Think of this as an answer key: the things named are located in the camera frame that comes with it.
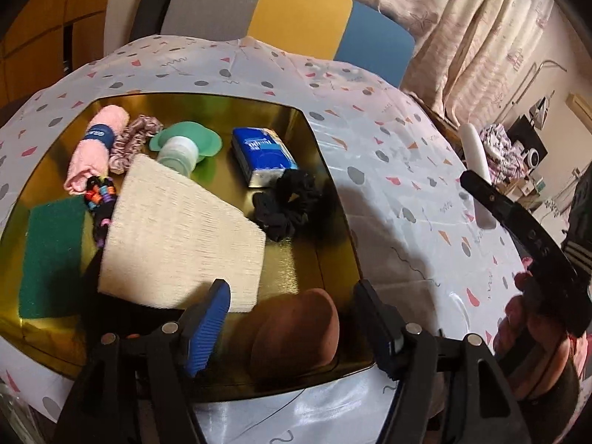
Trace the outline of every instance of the green scouring pad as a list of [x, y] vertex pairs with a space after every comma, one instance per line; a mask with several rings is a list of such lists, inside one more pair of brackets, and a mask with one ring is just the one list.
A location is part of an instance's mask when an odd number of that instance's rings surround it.
[[34, 207], [29, 215], [18, 313], [67, 317], [84, 299], [81, 275], [94, 253], [92, 221], [80, 196]]

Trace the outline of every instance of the blue towel band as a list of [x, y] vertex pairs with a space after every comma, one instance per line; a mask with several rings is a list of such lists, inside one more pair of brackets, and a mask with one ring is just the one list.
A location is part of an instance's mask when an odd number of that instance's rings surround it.
[[115, 134], [111, 127], [105, 124], [96, 124], [90, 127], [84, 134], [83, 140], [98, 140], [107, 150], [110, 150], [115, 142]]

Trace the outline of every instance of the tissue packet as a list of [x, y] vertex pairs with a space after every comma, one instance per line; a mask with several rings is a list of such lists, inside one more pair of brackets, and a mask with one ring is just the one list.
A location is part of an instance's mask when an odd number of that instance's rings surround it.
[[249, 187], [271, 187], [284, 170], [298, 168], [278, 135], [267, 128], [235, 128], [232, 148]]

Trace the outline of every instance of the metal screw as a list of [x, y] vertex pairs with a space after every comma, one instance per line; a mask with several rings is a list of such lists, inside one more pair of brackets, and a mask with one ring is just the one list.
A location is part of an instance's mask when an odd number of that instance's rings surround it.
[[177, 322], [167, 322], [161, 327], [162, 332], [165, 334], [174, 334], [179, 329], [179, 324]]
[[101, 344], [104, 346], [108, 346], [109, 344], [113, 344], [115, 342], [116, 336], [115, 334], [109, 332], [101, 337]]
[[419, 324], [416, 324], [415, 322], [409, 322], [406, 326], [405, 326], [405, 330], [407, 332], [409, 332], [410, 334], [421, 334], [421, 326]]
[[469, 336], [467, 337], [467, 341], [472, 346], [479, 347], [483, 342], [483, 339], [479, 337], [477, 334], [469, 334]]

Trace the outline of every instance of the brown sponge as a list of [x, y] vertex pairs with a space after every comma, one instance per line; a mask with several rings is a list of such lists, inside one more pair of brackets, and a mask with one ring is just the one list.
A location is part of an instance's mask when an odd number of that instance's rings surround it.
[[282, 379], [329, 364], [337, 352], [339, 316], [323, 289], [284, 299], [259, 329], [250, 373], [258, 380]]

